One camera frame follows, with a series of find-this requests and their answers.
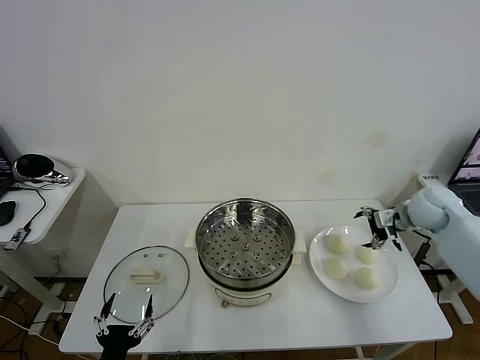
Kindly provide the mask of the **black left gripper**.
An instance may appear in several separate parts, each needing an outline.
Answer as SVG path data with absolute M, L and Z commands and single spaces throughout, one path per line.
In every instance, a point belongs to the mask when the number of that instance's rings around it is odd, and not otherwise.
M 107 319 L 110 315 L 116 293 L 114 292 L 103 304 L 100 313 L 93 316 L 94 324 L 97 326 L 96 340 L 103 348 L 100 360 L 125 360 L 128 350 L 137 346 L 136 337 L 145 337 L 154 327 L 153 295 L 148 298 L 148 303 L 143 313 L 142 321 L 134 325 L 108 325 Z

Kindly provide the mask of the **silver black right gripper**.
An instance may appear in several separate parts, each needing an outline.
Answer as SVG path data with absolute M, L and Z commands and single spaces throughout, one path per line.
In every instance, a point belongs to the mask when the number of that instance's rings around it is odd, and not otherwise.
M 362 245 L 364 248 L 379 250 L 387 241 L 398 240 L 396 220 L 398 214 L 393 209 L 377 210 L 370 206 L 362 206 L 354 218 L 369 218 L 369 227 L 372 234 L 371 241 Z

